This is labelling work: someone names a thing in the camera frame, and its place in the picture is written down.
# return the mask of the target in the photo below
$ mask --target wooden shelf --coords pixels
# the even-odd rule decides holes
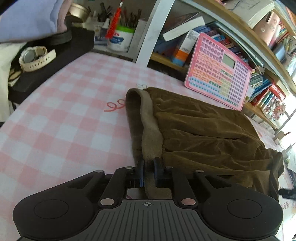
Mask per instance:
[[[276,15],[279,16],[282,24],[286,27],[288,33],[292,36],[296,36],[295,31],[293,30],[292,26],[286,21],[285,17],[282,16],[281,13],[277,9],[274,9],[273,11]]]
[[[279,76],[281,82],[286,83],[290,90],[296,94],[296,85],[287,70],[277,59],[271,49],[263,42],[261,38],[235,13],[226,9],[215,0],[181,0],[193,7],[196,7],[204,13],[210,15],[226,27],[231,27],[237,36],[243,39]]]
[[[277,129],[277,126],[264,115],[264,113],[262,112],[262,110],[259,107],[252,106],[252,104],[250,102],[244,103],[244,107],[247,110],[252,111],[255,115],[259,116],[262,120],[264,120],[266,123],[271,125],[272,128]]]
[[[156,62],[159,62],[161,64],[164,64],[166,66],[169,66],[172,69],[176,69],[176,70],[178,70],[180,72],[187,73],[187,70],[188,70],[187,68],[184,68],[184,67],[178,66],[176,64],[173,64],[168,58],[164,57],[161,54],[152,52],[150,59],[154,60]]]

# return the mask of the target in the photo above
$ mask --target circular pad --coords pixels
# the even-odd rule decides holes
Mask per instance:
[[[275,199],[237,185],[213,191],[202,207],[202,216],[225,237],[259,240],[278,231],[283,211]]]
[[[262,212],[262,208],[257,202],[248,199],[234,200],[227,205],[227,209],[238,218],[255,218]]]
[[[68,209],[69,206],[64,201],[52,199],[38,203],[34,212],[40,218],[53,219],[63,216]]]

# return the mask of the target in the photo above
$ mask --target wristwatch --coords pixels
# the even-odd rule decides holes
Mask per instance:
[[[21,53],[19,63],[24,72],[32,72],[49,64],[55,57],[54,49],[48,53],[44,46],[29,47]]]

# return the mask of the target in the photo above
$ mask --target black cable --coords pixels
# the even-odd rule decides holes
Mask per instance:
[[[236,5],[234,6],[233,9],[235,9],[235,8],[237,7],[237,5],[239,4],[240,1],[241,1],[241,0],[239,0],[239,1],[236,3]]]

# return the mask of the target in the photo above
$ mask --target crosshair marking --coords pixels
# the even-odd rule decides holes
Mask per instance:
[[[152,203],[150,203],[150,202],[145,202],[145,203],[143,203],[143,205],[145,205],[146,207],[150,207],[150,206],[152,205]]]

